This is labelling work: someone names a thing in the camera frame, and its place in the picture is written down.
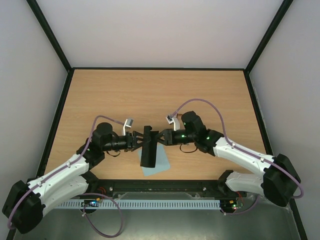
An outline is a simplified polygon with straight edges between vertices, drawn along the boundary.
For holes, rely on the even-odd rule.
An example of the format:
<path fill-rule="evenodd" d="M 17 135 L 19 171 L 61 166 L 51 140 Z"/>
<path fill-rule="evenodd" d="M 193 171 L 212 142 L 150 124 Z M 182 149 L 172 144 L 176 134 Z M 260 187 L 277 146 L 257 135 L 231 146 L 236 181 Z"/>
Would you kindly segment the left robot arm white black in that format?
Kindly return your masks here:
<path fill-rule="evenodd" d="M 25 234 L 33 230 L 52 209 L 78 195 L 93 192 L 97 177 L 91 172 L 109 151 L 135 151 L 150 137 L 133 131 L 123 135 L 114 132 L 108 122 L 93 125 L 85 144 L 66 162 L 49 173 L 10 189 L 2 213 L 7 227 Z"/>

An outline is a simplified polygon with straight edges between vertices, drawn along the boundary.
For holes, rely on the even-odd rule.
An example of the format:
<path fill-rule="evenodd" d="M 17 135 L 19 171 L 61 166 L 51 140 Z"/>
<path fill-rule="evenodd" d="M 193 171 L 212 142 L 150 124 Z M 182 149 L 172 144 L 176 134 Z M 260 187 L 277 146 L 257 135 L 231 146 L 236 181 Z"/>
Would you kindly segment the light blue cleaning cloth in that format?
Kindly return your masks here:
<path fill-rule="evenodd" d="M 165 172 L 171 168 L 168 156 L 163 145 L 157 145 L 156 162 L 154 168 L 141 167 L 145 177 L 153 176 L 161 172 Z"/>

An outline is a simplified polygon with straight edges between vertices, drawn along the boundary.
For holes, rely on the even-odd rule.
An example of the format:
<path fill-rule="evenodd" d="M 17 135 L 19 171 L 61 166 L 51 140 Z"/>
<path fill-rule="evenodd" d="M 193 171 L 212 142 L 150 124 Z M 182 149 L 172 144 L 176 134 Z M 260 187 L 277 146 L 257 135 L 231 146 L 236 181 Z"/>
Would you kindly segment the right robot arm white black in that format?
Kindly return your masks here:
<path fill-rule="evenodd" d="M 165 129 L 156 135 L 158 143 L 176 146 L 193 143 L 202 153 L 229 160 L 250 171 L 249 174 L 226 171 L 218 183 L 218 191 L 229 196 L 233 192 L 250 192 L 285 207 L 301 183 L 290 159 L 284 154 L 263 154 L 239 145 L 216 130 L 208 129 L 201 118 L 188 111 L 181 117 L 183 129 Z"/>

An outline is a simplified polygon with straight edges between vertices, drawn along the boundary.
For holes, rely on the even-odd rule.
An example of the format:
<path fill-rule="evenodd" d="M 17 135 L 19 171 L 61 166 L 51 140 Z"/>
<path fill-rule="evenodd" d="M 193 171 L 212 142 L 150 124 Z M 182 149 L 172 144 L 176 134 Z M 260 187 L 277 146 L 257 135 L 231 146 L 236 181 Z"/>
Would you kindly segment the black sunglasses case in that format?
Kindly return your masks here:
<path fill-rule="evenodd" d="M 155 168 L 157 158 L 157 135 L 158 131 L 153 131 L 147 125 L 143 129 L 143 144 L 140 157 L 140 166 L 144 168 Z"/>

